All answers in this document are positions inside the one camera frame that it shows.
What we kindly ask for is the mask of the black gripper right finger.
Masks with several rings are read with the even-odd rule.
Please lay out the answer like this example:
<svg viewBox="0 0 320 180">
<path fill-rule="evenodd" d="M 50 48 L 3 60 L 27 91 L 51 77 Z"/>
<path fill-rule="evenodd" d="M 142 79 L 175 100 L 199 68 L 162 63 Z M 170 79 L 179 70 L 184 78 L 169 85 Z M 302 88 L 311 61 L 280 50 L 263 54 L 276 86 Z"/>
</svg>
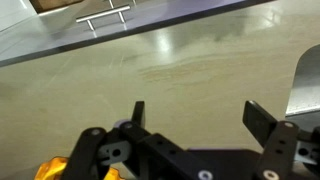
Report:
<svg viewBox="0 0 320 180">
<path fill-rule="evenodd" d="M 311 180 L 293 171 L 294 163 L 320 177 L 319 127 L 311 131 L 296 123 L 278 121 L 257 102 L 245 102 L 242 122 L 263 148 L 255 171 L 255 180 Z"/>
</svg>

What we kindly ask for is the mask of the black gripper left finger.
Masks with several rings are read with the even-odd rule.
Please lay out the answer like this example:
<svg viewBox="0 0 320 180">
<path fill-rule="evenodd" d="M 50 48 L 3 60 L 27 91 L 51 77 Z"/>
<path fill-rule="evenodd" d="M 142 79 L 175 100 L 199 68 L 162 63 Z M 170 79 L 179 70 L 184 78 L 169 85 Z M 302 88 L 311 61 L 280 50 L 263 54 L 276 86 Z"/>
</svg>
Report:
<svg viewBox="0 0 320 180">
<path fill-rule="evenodd" d="M 101 127 L 84 130 L 67 162 L 61 180 L 103 180 L 111 165 L 130 158 L 131 143 L 121 135 L 120 126 L 145 124 L 145 102 L 137 101 L 130 119 L 117 121 L 110 131 Z"/>
</svg>

